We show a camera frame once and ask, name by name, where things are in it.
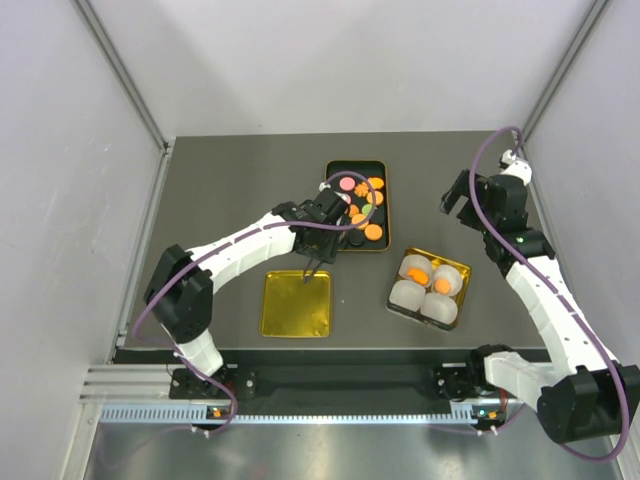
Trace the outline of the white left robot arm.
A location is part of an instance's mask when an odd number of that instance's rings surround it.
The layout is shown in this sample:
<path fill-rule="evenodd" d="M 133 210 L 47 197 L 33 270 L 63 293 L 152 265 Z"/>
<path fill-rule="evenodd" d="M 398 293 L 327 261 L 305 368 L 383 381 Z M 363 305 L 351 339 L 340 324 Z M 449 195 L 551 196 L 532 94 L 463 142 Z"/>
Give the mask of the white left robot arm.
<path fill-rule="evenodd" d="M 151 313 L 174 342 L 178 355 L 195 368 L 192 384 L 205 396 L 226 387 L 223 358 L 209 325 L 214 295 L 233 279 L 277 256 L 296 253 L 311 262 L 335 261 L 347 231 L 346 196 L 327 187 L 297 205 L 278 204 L 246 228 L 211 244 L 167 248 L 144 294 Z"/>

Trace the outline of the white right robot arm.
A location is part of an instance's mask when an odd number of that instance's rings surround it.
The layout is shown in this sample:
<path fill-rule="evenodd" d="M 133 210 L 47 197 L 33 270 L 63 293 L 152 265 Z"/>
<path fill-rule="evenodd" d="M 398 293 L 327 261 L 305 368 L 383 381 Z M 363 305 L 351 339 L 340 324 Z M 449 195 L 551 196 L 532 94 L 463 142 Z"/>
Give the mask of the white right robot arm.
<path fill-rule="evenodd" d="M 639 405 L 639 368 L 621 365 L 602 345 L 562 278 L 553 247 L 528 224 L 531 170 L 525 161 L 484 177 L 462 171 L 442 196 L 448 214 L 481 232 L 485 252 L 524 304 L 552 366 L 542 368 L 506 345 L 472 351 L 466 380 L 476 394 L 503 389 L 530 407 L 555 443 L 616 435 L 626 441 Z"/>

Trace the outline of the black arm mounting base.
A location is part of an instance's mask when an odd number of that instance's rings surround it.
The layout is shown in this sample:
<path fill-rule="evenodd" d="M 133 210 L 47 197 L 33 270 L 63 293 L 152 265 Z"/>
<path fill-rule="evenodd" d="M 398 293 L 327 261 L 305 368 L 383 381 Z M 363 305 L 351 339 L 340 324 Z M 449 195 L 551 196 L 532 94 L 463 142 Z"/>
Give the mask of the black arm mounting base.
<path fill-rule="evenodd" d="M 241 401 L 268 398 L 279 390 L 328 392 L 408 389 L 421 396 L 454 402 L 494 396 L 494 387 L 479 386 L 462 364 L 442 363 L 329 363 L 329 364 L 226 364 L 212 378 L 216 386 L 185 367 L 171 374 L 172 400 L 223 399 L 227 388 Z"/>

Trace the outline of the steel serving tongs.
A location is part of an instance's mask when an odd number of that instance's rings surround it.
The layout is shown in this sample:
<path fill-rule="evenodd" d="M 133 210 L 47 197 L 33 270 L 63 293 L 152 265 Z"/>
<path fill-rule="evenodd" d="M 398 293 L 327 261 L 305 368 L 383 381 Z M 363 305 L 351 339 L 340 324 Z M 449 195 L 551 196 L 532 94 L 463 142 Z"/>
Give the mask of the steel serving tongs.
<path fill-rule="evenodd" d="M 325 255 L 316 255 L 310 257 L 305 268 L 303 269 L 302 282 L 304 284 L 310 283 L 326 262 L 327 258 Z"/>

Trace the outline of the orange round cookie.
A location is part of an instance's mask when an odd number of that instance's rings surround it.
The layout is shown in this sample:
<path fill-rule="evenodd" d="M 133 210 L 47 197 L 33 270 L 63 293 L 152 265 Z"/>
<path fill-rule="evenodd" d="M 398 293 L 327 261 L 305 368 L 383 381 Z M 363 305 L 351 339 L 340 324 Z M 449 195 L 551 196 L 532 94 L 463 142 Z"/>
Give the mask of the orange round cookie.
<path fill-rule="evenodd" d="M 451 283 L 447 278 L 438 278 L 434 282 L 434 290 L 441 295 L 448 295 L 451 291 Z"/>

